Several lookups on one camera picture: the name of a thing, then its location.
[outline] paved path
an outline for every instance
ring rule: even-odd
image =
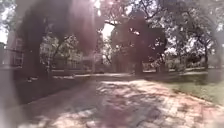
[[[20,128],[224,127],[222,107],[138,79],[95,79],[23,109]]]

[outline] lawn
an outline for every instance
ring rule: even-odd
[[[175,93],[183,92],[224,105],[224,80],[220,71],[188,72],[163,82]]]
[[[27,104],[66,89],[80,87],[88,80],[88,76],[57,76],[31,82],[15,82],[14,86],[20,103]]]

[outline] fence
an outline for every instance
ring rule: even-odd
[[[13,49],[1,49],[1,66],[5,67],[22,67],[24,54],[22,51],[13,50]],[[45,62],[46,67],[50,67],[52,61],[51,57],[41,57],[42,61]],[[88,64],[85,64],[83,61],[68,60],[55,58],[52,63],[53,69],[70,69],[70,70],[86,70]]]

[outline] sunlight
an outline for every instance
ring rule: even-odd
[[[113,5],[113,4],[114,4],[114,2],[110,1],[110,2],[109,2],[109,4],[110,4],[110,5]]]
[[[111,32],[113,31],[114,26],[110,24],[105,24],[102,33],[103,33],[103,39],[108,39],[111,35]]]
[[[24,123],[20,124],[18,128],[45,128],[45,127],[55,127],[55,128],[83,128],[84,124],[82,123],[83,118],[89,118],[94,113],[97,112],[95,108],[92,109],[86,109],[86,110],[75,110],[77,112],[65,112],[65,113],[59,113],[58,117],[56,119],[40,116],[40,121],[37,123]],[[86,122],[86,125],[96,126],[97,121],[96,119],[89,120]]]
[[[8,14],[10,13],[11,9],[6,9],[2,14],[1,14],[1,20],[6,20]],[[2,43],[7,43],[8,40],[8,32],[7,30],[3,27],[0,26],[0,42]]]
[[[96,0],[94,2],[94,6],[99,9],[100,8],[100,0]]]
[[[131,11],[132,11],[132,6],[128,6],[128,7],[127,7],[126,14],[127,14],[127,15],[130,14]]]
[[[136,0],[136,1],[135,1],[135,4],[139,4],[140,1],[141,1],[141,0]]]
[[[100,12],[100,11],[97,11],[97,15],[98,15],[98,16],[101,16],[101,12]]]
[[[223,30],[224,25],[221,23],[218,25],[217,31],[222,31]]]
[[[128,85],[128,81],[102,81],[103,84],[113,84],[113,85]]]

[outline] brick pavement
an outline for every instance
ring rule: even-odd
[[[77,88],[63,91],[23,109],[28,114],[21,128],[222,128],[224,125],[222,107],[172,93],[159,83],[144,80],[92,81],[78,91]]]

